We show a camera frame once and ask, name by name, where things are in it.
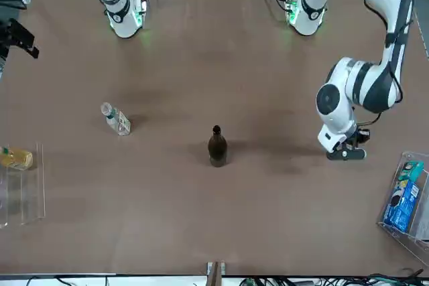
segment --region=brown bottle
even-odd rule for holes
[[[213,127],[213,136],[208,141],[208,155],[214,167],[221,167],[227,163],[227,140],[221,135],[221,127]]]

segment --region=plastic water bottle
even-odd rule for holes
[[[131,130],[131,123],[125,115],[109,103],[101,105],[101,112],[106,116],[107,124],[115,130],[118,135],[128,135]]]

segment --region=black mount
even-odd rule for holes
[[[33,58],[39,57],[39,50],[34,46],[34,35],[15,19],[7,23],[0,21],[0,57],[6,59],[10,46],[22,48]]]
[[[364,149],[359,148],[359,144],[363,144],[370,139],[369,129],[360,129],[353,133],[346,141],[338,144],[332,153],[326,152],[326,156],[330,160],[362,160],[365,159],[367,153]]]

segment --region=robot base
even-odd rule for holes
[[[310,36],[314,34],[322,24],[326,9],[323,10],[316,20],[310,20],[307,13],[302,8],[301,0],[285,0],[285,3],[286,21],[300,35]]]
[[[110,21],[110,26],[120,38],[130,38],[144,26],[146,16],[146,1],[144,0],[129,0],[130,6],[122,22],[116,19],[116,16],[107,16]]]

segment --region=clear acrylic box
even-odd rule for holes
[[[28,224],[46,215],[43,145],[19,148],[33,153],[33,165],[25,171],[0,166],[0,228]]]
[[[424,170],[416,180],[419,187],[418,197],[414,205],[414,211],[408,224],[406,232],[383,222],[387,205],[390,203],[395,183],[401,173],[404,164],[408,161],[423,161]],[[414,256],[429,266],[429,186],[427,183],[429,175],[429,155],[406,151],[402,153],[397,166],[393,181],[391,183],[386,202],[379,215],[378,225],[388,234],[394,237],[402,246],[407,248]]]

